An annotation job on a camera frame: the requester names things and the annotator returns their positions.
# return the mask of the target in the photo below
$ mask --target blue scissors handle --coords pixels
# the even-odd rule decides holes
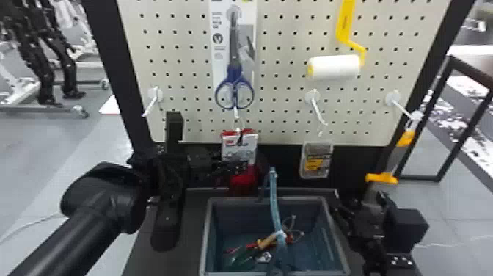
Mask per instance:
[[[248,91],[248,102],[245,105],[240,105],[238,101],[238,88],[241,86],[245,86]],[[229,89],[229,93],[231,94],[231,105],[224,105],[221,103],[221,99],[219,98],[219,92],[224,90],[225,88]],[[224,81],[222,81],[219,86],[216,88],[216,92],[214,94],[214,98],[216,99],[217,105],[222,107],[223,109],[231,110],[235,107],[237,109],[245,109],[250,106],[254,101],[255,93],[253,91],[252,85],[243,77],[241,66],[235,66],[229,64],[227,66],[227,76]]]

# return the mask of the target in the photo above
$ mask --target white pegboard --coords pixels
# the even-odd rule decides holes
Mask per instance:
[[[450,0],[359,0],[352,40],[368,47],[357,79],[313,82],[310,57],[350,54],[335,38],[341,0],[258,0],[258,43],[253,105],[241,111],[263,143],[387,145],[401,117],[386,106],[388,92],[405,106]],[[155,141],[164,140],[166,111],[181,111],[187,142],[218,142],[233,115],[213,99],[211,33],[207,0],[119,0],[144,105],[147,89],[164,91],[162,110],[147,118]],[[315,113],[304,94],[321,92],[329,126],[319,138]]]

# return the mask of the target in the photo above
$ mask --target gray plastic bin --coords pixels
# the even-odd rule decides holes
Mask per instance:
[[[281,219],[296,215],[294,229],[305,235],[288,245],[289,275],[349,275],[346,257],[334,235],[334,223],[323,197],[279,197]],[[267,264],[253,271],[223,270],[228,248],[255,242],[274,232],[269,199],[261,203],[251,197],[212,197],[205,218],[200,276],[265,275]]]

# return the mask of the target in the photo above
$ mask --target white paint roller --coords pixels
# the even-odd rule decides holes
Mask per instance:
[[[360,67],[356,54],[312,57],[308,60],[307,75],[316,81],[353,79],[359,75]]]

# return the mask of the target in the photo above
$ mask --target orange handle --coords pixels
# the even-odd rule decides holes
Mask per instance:
[[[266,249],[270,245],[270,243],[272,243],[276,239],[276,237],[277,237],[277,233],[272,233],[258,244],[258,248],[260,250]]]

